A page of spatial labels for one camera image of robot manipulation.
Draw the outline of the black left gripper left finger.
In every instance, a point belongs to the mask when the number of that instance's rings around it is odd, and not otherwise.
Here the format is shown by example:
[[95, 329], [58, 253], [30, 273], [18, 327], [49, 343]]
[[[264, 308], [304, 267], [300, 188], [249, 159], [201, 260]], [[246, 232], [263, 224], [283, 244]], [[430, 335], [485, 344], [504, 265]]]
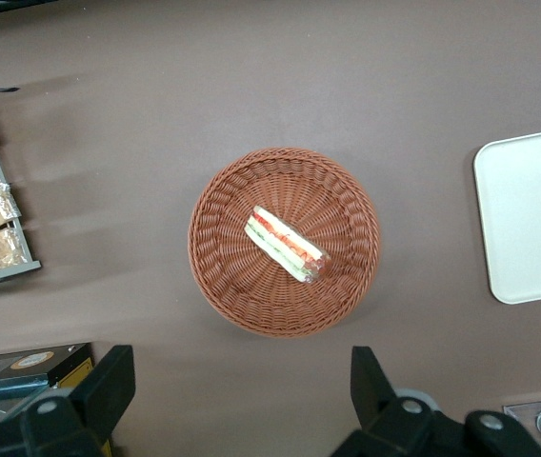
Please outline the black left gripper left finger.
[[133, 348], [113, 347], [76, 387], [42, 388], [0, 420], [0, 456], [101, 456], [135, 394]]

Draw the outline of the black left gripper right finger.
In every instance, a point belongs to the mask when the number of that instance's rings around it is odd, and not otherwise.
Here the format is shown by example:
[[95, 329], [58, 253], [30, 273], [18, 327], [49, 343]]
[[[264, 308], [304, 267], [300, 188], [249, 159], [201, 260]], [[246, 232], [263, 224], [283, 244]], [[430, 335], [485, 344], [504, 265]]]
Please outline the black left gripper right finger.
[[541, 447], [515, 419], [475, 410], [463, 424], [424, 400], [398, 395], [369, 347], [351, 350], [351, 401], [360, 428], [335, 456], [541, 456]]

